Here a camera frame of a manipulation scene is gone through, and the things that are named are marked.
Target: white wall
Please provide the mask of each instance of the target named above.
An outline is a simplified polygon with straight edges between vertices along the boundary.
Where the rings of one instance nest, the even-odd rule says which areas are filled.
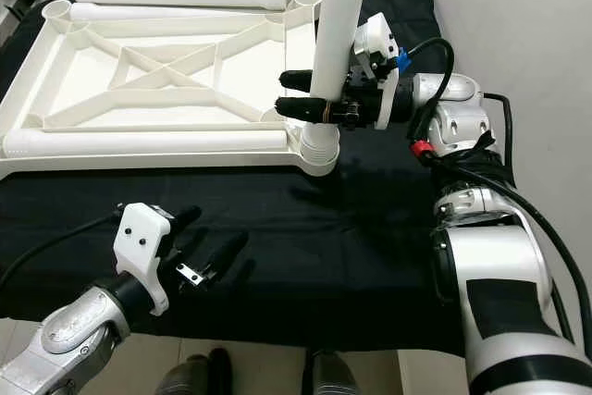
[[[436,9],[455,70],[512,100],[518,189],[560,232],[592,288],[592,0],[436,0]],[[571,280],[544,243],[579,337]],[[413,363],[422,359],[411,356],[419,384]],[[449,379],[463,377],[458,362],[429,359]],[[428,395],[424,386],[412,392]]]

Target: tiled floor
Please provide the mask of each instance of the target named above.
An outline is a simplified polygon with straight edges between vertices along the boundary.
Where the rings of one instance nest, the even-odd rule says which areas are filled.
[[[12,359],[28,344],[35,323],[0,320],[0,357]],[[228,350],[237,395],[299,395],[304,350],[231,341],[132,335],[105,370],[81,395],[151,395],[165,373],[195,353],[214,347]],[[342,354],[364,395],[400,395],[401,380],[395,352]]]

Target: black cloth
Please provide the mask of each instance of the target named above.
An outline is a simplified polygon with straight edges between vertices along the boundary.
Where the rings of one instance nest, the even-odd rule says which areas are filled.
[[[42,25],[38,5],[0,58],[0,93]],[[384,12],[399,45],[438,35],[432,0],[364,0],[360,21]],[[441,70],[425,52],[413,69]],[[0,265],[110,211],[115,203],[203,209],[200,264],[241,229],[247,247],[208,292],[183,293],[136,331],[341,350],[425,348],[462,353],[457,311],[442,306],[429,267],[434,196],[405,128],[343,131],[336,170],[176,168],[18,173],[0,182]],[[115,227],[64,242],[26,264],[0,295],[5,315],[40,320],[94,279],[114,274]],[[246,261],[255,267],[236,285]]]

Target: blue clip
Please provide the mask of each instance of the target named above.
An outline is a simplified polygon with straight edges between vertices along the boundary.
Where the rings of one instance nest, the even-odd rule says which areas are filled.
[[[411,65],[411,59],[407,56],[407,52],[404,48],[399,48],[399,55],[395,57],[397,61],[397,67],[399,68],[399,74],[403,74],[405,70]]]

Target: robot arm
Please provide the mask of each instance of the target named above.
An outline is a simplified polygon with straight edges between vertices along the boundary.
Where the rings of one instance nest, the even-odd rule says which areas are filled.
[[[404,51],[394,50],[385,24],[378,14],[358,29],[352,52],[360,65],[351,68],[339,103],[279,98],[277,111],[348,130],[368,125],[381,130],[387,121],[418,121],[431,102],[425,131],[410,138],[411,148],[432,168],[441,196],[434,207],[435,285],[443,302],[459,307],[471,394],[592,393],[590,361],[543,319],[552,280],[529,220],[502,194],[445,168],[461,163],[497,183],[513,183],[501,163],[481,88],[460,74],[449,80],[426,73],[400,79],[409,61]],[[307,76],[287,72],[280,80],[306,91]]]
[[[127,205],[114,243],[118,276],[47,316],[27,349],[0,369],[0,393],[78,393],[130,334],[130,324],[168,308],[161,281],[177,278],[176,286],[199,287],[224,274],[246,243],[244,235],[219,249],[201,271],[183,264],[195,245],[182,251],[173,245],[200,213],[193,207],[174,217],[155,205]]]

